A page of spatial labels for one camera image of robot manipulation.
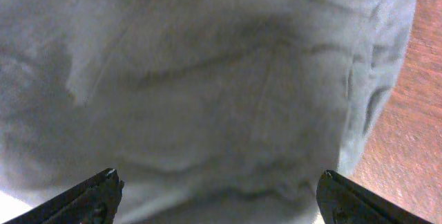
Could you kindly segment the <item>grey shorts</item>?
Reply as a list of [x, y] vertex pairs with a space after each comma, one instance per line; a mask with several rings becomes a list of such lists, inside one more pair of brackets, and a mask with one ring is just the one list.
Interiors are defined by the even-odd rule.
[[98, 171], [117, 223], [313, 223], [400, 73], [416, 0], [1, 0], [1, 190]]

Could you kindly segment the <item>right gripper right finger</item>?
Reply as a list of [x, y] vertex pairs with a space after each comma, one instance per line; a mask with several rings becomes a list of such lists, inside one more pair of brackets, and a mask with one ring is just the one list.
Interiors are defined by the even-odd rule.
[[321, 175], [316, 201], [325, 224], [431, 224], [332, 170]]

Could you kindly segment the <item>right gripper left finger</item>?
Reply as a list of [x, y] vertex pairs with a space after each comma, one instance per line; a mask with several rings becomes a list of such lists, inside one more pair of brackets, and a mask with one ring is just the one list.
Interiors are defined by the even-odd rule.
[[113, 224], [123, 188], [108, 168], [4, 224]]

